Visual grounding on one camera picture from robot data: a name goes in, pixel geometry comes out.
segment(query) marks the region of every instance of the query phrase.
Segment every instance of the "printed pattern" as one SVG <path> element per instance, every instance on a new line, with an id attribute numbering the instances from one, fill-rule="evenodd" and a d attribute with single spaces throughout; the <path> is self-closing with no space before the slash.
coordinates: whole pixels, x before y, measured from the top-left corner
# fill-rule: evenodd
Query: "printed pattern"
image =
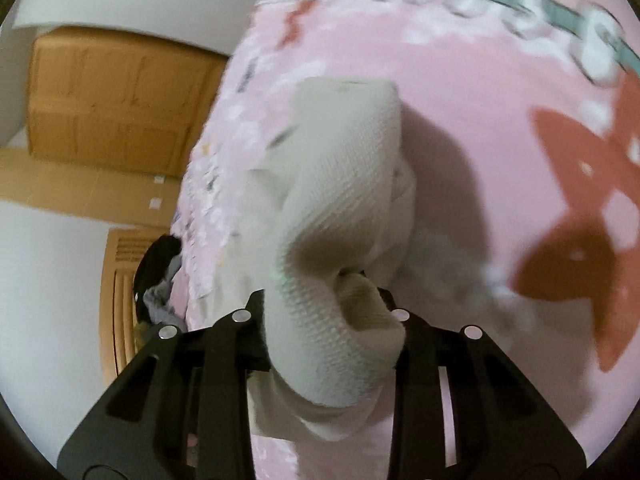
<path id="1" fill-rule="evenodd" d="M 567 212 L 526 259 L 514 289 L 547 301 L 590 298 L 596 351 L 606 372 L 640 322 L 639 226 L 623 237 L 606 218 L 613 201 L 620 202 L 626 218 L 639 215 L 639 107 L 640 80 L 629 73 L 613 128 L 602 137 L 556 111 L 534 112 Z"/>

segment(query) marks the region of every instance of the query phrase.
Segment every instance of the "silver rivet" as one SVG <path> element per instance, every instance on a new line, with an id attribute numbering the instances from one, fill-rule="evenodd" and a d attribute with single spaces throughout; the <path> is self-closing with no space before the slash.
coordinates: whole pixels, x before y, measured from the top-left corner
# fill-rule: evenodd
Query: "silver rivet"
<path id="1" fill-rule="evenodd" d="M 240 310 L 236 310 L 232 315 L 231 319 L 233 319 L 236 323 L 244 323 L 245 321 L 249 321 L 251 319 L 251 313 L 242 308 Z"/>
<path id="2" fill-rule="evenodd" d="M 178 329 L 173 325 L 163 326 L 158 332 L 160 339 L 171 339 L 178 333 Z"/>
<path id="3" fill-rule="evenodd" d="M 396 308 L 395 310 L 392 310 L 391 315 L 400 322 L 407 321 L 411 317 L 404 308 Z"/>
<path id="4" fill-rule="evenodd" d="M 484 335 L 484 332 L 482 332 L 482 329 L 479 326 L 470 325 L 465 328 L 465 335 L 469 339 L 478 340 Z"/>

